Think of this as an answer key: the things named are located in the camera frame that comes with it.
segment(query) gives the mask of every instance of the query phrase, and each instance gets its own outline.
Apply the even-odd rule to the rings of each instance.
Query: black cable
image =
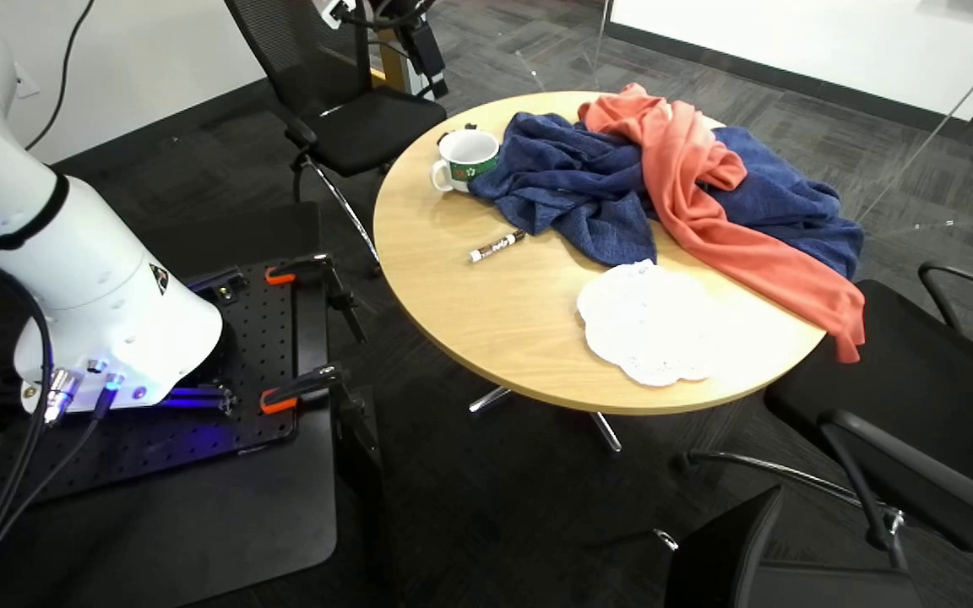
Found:
[[[31,461],[37,453],[41,432],[45,432],[49,384],[50,384],[50,372],[53,372],[53,347],[50,347],[50,329],[49,329],[49,319],[45,319],[41,304],[22,286],[17,276],[9,276],[4,271],[0,271],[0,285],[8,292],[13,292],[13,296],[27,309],[27,313],[33,319],[33,324],[41,332],[41,384],[45,384],[45,392],[37,395],[37,409],[31,417],[31,427],[24,432],[24,441],[17,449],[13,469],[9,469],[9,476],[8,476],[8,483],[0,490],[0,525],[4,525],[9,502],[13,502],[17,490],[22,490],[22,479],[24,479],[27,466],[31,466]]]
[[[57,67],[57,97],[53,97],[53,108],[50,108],[50,119],[45,123],[45,127],[33,136],[33,141],[27,141],[24,149],[33,149],[37,141],[45,141],[45,136],[50,131],[50,126],[57,123],[57,110],[67,97],[67,81],[70,81],[70,54],[75,54],[75,41],[78,41],[78,29],[81,23],[87,20],[96,0],[84,2],[84,11],[78,13],[75,28],[70,28],[70,38],[67,38],[67,51],[61,54],[61,67]]]
[[[53,347],[50,347],[50,329],[49,319],[41,311],[41,304],[24,292],[24,285],[9,275],[0,271],[0,285],[8,285],[8,292],[13,292],[13,296],[22,296],[22,304],[27,309],[27,313],[33,319],[37,332],[41,332],[41,395],[37,404],[31,411],[31,427],[24,432],[24,441],[13,457],[13,469],[0,490],[0,544],[8,541],[8,535],[13,532],[13,525],[22,520],[22,515],[57,479],[57,472],[75,462],[75,457],[84,449],[84,441],[91,439],[91,432],[99,430],[99,421],[105,419],[105,411],[116,403],[116,389],[105,389],[91,409],[91,419],[84,427],[84,432],[78,437],[78,441],[70,446],[70,453],[64,453],[50,472],[45,472],[41,483],[33,483],[33,490],[27,490],[22,499],[22,483],[33,462],[37,441],[45,437],[45,417],[49,417],[49,395],[53,384]]]
[[[8,541],[8,535],[13,532],[13,525],[24,517],[24,510],[57,479],[57,472],[64,472],[78,453],[84,449],[84,441],[91,439],[91,432],[100,427],[105,411],[116,403],[116,389],[105,389],[87,417],[84,432],[75,439],[70,453],[64,453],[53,469],[49,469],[49,476],[13,507],[13,515],[8,517],[8,525],[0,526],[0,544]]]

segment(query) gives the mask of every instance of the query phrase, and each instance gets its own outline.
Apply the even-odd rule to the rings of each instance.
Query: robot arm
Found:
[[[49,417],[161,403],[219,340],[219,311],[187,292],[81,179],[57,175],[8,127],[13,61],[0,41],[0,271],[17,276],[50,320],[53,384]],[[22,403],[33,409],[41,380],[37,329],[13,347]]]

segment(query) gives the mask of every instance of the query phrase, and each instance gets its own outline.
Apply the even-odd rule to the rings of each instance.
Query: pen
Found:
[[[491,243],[483,243],[483,246],[477,246],[477,249],[469,249],[466,255],[466,262],[479,262],[479,259],[491,259],[492,255],[500,255],[500,249],[510,249],[513,243],[522,243],[528,233],[507,233],[507,235],[500,235],[500,239],[491,239]]]

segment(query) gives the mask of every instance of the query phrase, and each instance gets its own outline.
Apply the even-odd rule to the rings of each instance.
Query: blue cloth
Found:
[[[643,152],[561,116],[513,116],[500,167],[469,193],[517,231],[558,231],[606,267],[657,259]]]
[[[854,276],[861,231],[838,215],[838,193],[800,175],[742,127],[715,127],[715,137],[747,167],[732,193],[707,189],[727,215]]]

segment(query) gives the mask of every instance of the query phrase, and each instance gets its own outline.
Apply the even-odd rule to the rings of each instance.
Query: round table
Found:
[[[581,257],[554,231],[469,267],[472,246],[513,228],[472,196],[439,196],[428,179],[436,137],[460,126],[504,136],[517,110],[579,119],[595,92],[544,92],[469,108],[414,141],[390,168],[375,202],[383,275],[408,319],[460,364],[528,400],[609,411],[668,417],[738,403],[786,367],[819,340],[820,329],[781,311],[684,255],[660,223],[660,267],[698,280],[715,309],[731,309],[731,340],[712,380],[662,389],[635,384],[623,367],[595,357],[576,302],[606,267]]]

